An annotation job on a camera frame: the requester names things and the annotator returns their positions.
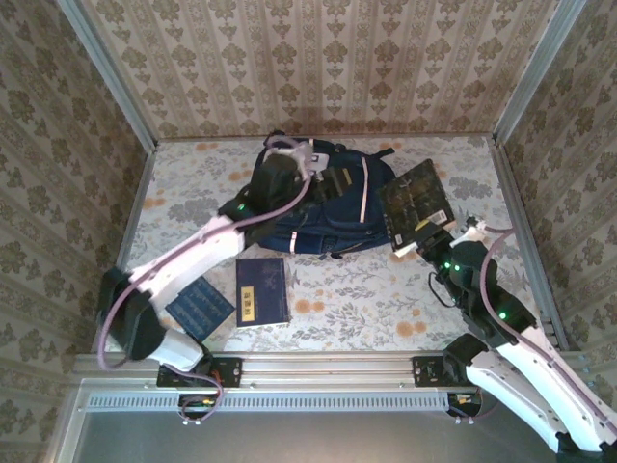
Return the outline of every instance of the book cover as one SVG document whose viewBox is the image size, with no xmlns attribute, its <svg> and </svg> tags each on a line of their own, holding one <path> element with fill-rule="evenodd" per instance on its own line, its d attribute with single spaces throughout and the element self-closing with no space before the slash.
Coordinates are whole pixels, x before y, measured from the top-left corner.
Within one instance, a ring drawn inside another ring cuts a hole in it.
<svg viewBox="0 0 617 463">
<path fill-rule="evenodd" d="M 235 310 L 204 277 L 184 288 L 165 309 L 184 331 L 200 341 L 210 336 Z"/>
<path fill-rule="evenodd" d="M 283 259 L 236 261 L 238 328 L 289 321 Z"/>
<path fill-rule="evenodd" d="M 416 226 L 423 220 L 451 228 L 454 213 L 431 159 L 379 190 L 394 253 L 402 257 L 416 246 Z"/>
</svg>

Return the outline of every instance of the reflective strip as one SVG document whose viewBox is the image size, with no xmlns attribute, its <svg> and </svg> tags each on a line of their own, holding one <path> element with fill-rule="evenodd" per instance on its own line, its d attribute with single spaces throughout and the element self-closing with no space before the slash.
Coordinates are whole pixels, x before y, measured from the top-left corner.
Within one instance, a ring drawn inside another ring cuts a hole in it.
<svg viewBox="0 0 617 463">
<path fill-rule="evenodd" d="M 298 232 L 294 231 L 291 234 L 291 241 L 289 242 L 289 252 L 291 254 L 296 254 L 296 238 L 298 237 Z"/>
<path fill-rule="evenodd" d="M 364 169 L 364 192 L 362 193 L 362 208 L 360 209 L 360 223 L 364 223 L 364 214 L 366 213 L 366 197 L 368 196 L 368 166 L 366 159 L 362 158 L 362 168 Z"/>
</svg>

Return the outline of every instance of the backpack strap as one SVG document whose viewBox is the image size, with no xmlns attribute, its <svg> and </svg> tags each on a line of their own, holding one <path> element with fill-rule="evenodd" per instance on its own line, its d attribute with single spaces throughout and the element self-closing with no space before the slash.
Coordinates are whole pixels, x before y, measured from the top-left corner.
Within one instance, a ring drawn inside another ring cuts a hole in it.
<svg viewBox="0 0 617 463">
<path fill-rule="evenodd" d="M 393 148 L 386 148 L 385 150 L 377 151 L 371 157 L 377 157 L 377 159 L 381 159 L 382 157 L 388 156 L 389 154 L 394 154 L 395 151 Z"/>
</svg>

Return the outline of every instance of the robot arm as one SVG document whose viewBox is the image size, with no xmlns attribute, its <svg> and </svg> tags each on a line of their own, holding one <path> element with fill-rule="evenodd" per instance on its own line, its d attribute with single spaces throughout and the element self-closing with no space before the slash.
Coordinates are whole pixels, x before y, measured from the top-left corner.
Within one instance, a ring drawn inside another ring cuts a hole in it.
<svg viewBox="0 0 617 463">
<path fill-rule="evenodd" d="M 433 265 L 472 332 L 446 348 L 445 371 L 493 394 L 559 455 L 584 456 L 562 461 L 617 461 L 617 414 L 559 356 L 521 301 L 497 284 L 486 247 L 455 241 L 427 223 L 418 229 L 417 252 Z"/>
<path fill-rule="evenodd" d="M 280 143 L 292 146 L 280 148 Z M 101 336 L 98 361 L 109 334 L 126 353 L 126 360 L 154 359 L 179 371 L 209 362 L 200 342 L 161 326 L 162 311 L 185 287 L 207 270 L 232 258 L 273 229 L 278 218 L 341 196 L 350 186 L 343 169 L 326 169 L 310 176 L 309 143 L 271 137 L 266 161 L 251 182 L 228 201 L 204 227 L 173 249 L 131 274 L 112 268 L 103 276 L 99 293 Z"/>
</svg>

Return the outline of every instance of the black notebook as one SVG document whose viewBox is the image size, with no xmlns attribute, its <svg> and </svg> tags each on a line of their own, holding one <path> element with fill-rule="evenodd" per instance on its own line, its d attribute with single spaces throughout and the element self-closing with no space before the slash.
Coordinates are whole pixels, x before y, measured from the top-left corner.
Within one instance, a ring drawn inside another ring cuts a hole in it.
<svg viewBox="0 0 617 463">
<path fill-rule="evenodd" d="M 384 220 L 394 253 L 402 257 L 416 247 L 416 226 L 423 220 L 445 228 L 454 225 L 454 213 L 431 159 L 379 190 Z"/>
</svg>

